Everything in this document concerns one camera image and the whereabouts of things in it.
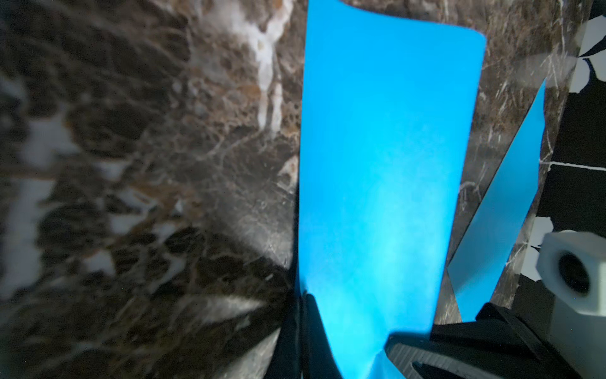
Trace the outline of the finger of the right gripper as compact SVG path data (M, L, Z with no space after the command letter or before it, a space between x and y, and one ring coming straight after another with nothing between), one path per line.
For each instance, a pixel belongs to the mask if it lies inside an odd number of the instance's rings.
M579 378L510 309L486 303L474 322L434 325L427 337L390 336L387 356L406 378Z

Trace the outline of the cyan paper sheet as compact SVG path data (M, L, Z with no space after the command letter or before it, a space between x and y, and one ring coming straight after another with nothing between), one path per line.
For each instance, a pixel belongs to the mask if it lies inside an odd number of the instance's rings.
M448 265L463 322L474 321L492 298L538 192L546 85L541 84Z
M301 290L344 378L395 378L392 333L434 322L485 37L308 6L299 156Z

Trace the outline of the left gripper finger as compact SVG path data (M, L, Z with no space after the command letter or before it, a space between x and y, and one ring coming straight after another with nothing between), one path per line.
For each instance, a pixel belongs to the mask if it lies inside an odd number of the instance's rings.
M304 293L287 306L266 378L340 378L315 298Z

